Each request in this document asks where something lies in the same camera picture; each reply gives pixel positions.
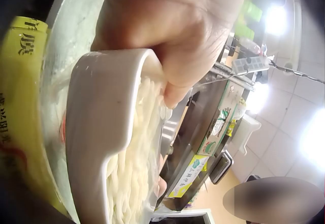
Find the food package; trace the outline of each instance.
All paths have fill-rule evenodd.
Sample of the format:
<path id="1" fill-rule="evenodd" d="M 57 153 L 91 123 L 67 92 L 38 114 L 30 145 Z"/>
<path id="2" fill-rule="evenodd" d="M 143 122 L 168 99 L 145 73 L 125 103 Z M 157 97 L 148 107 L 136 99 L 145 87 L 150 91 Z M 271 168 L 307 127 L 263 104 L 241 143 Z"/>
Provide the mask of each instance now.
<path id="1" fill-rule="evenodd" d="M 58 211 L 60 200 L 46 157 L 40 119 L 40 77 L 47 24 L 16 17 L 0 51 L 0 174 L 24 182 Z"/>

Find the electrical cable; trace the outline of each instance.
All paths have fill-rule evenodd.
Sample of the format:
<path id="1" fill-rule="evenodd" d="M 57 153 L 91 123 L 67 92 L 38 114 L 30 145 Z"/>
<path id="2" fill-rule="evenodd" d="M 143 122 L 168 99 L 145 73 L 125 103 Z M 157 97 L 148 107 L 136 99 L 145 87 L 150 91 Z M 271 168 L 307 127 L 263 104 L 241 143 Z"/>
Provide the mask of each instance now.
<path id="1" fill-rule="evenodd" d="M 269 64 L 270 66 L 274 67 L 274 68 L 277 68 L 278 70 L 280 71 L 284 71 L 284 72 L 288 72 L 288 73 L 291 73 L 292 75 L 295 75 L 295 76 L 299 76 L 299 77 L 306 77 L 312 81 L 316 81 L 316 82 L 320 82 L 320 83 L 323 83 L 325 84 L 325 81 L 322 81 L 318 78 L 314 78 L 314 77 L 311 77 L 307 74 L 304 74 L 302 72 L 299 72 L 299 71 L 296 71 L 296 70 L 293 70 L 293 69 L 289 69 L 289 68 L 285 68 L 285 67 L 282 67 L 282 66 L 277 66 L 273 60 L 271 60 L 271 63 Z"/>
<path id="2" fill-rule="evenodd" d="M 228 80 L 229 78 L 232 78 L 232 77 L 241 77 L 241 76 L 245 76 L 247 74 L 248 74 L 248 70 L 246 70 L 246 73 L 245 74 L 242 74 L 242 75 L 236 75 L 236 74 L 234 74 L 234 75 L 231 75 L 231 76 L 229 76 L 227 78 L 221 78 L 221 79 L 216 79 L 216 80 L 209 81 L 209 82 L 200 83 L 200 84 L 195 85 L 193 87 L 198 87 L 198 86 L 201 86 L 201 85 L 207 85 L 207 84 L 210 84 L 210 83 L 213 83 L 213 82 L 217 82 L 217 81 L 225 81 L 225 80 Z"/>

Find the metal pipe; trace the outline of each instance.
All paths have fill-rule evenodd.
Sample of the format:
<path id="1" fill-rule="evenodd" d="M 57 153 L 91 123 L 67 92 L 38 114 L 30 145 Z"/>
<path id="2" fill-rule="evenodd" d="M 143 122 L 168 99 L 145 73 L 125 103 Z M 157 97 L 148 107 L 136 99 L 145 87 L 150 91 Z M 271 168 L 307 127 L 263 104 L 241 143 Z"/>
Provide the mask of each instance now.
<path id="1" fill-rule="evenodd" d="M 217 68 L 211 68 L 210 71 L 212 73 L 217 74 L 217 75 L 220 75 L 220 76 L 222 76 L 224 78 L 228 78 L 230 81 L 234 82 L 235 84 L 237 84 L 239 86 L 242 86 L 245 89 L 248 89 L 248 90 L 250 90 L 252 92 L 255 91 L 255 89 L 251 85 L 249 85 L 246 82 L 243 82 L 243 81 L 237 79 L 237 77 L 232 77 L 230 74 L 225 73 L 224 71 L 221 71 L 221 70 L 219 70 Z"/>
<path id="2" fill-rule="evenodd" d="M 232 74 L 233 71 L 230 67 L 226 66 L 226 65 L 223 65 L 219 62 L 216 62 L 215 65 L 221 69 L 221 70 L 225 70 L 226 72 L 228 72 L 229 74 Z M 248 83 L 249 85 L 251 86 L 254 86 L 255 85 L 255 82 L 253 82 L 252 80 L 250 80 L 248 77 L 245 77 L 245 76 L 238 76 L 237 77 L 239 80 L 242 80 L 243 82 L 246 82 Z"/>

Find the white power strip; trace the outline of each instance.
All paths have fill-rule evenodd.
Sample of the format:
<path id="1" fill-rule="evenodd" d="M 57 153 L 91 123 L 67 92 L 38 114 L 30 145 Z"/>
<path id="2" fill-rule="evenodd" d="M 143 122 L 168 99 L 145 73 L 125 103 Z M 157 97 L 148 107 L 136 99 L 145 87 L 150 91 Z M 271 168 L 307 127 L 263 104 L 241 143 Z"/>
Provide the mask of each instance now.
<path id="1" fill-rule="evenodd" d="M 232 70 L 236 75 L 244 75 L 256 71 L 265 71 L 270 68 L 271 61 L 265 56 L 242 58 L 232 61 Z"/>

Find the ceiling light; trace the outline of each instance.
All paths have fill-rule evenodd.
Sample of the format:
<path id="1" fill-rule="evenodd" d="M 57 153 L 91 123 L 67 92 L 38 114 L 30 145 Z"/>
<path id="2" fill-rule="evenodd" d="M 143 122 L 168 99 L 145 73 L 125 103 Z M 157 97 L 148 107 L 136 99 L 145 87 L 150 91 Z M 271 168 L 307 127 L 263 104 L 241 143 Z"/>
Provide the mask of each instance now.
<path id="1" fill-rule="evenodd" d="M 301 137 L 301 151 L 319 169 L 325 171 L 325 109 L 317 111 Z"/>
<path id="2" fill-rule="evenodd" d="M 271 6 L 267 11 L 266 29 L 267 33 L 280 36 L 287 27 L 287 13 L 283 6 Z"/>
<path id="3" fill-rule="evenodd" d="M 254 88 L 255 92 L 250 92 L 246 99 L 246 109 L 253 114 L 258 114 L 267 101 L 269 86 L 267 83 L 256 82 Z"/>

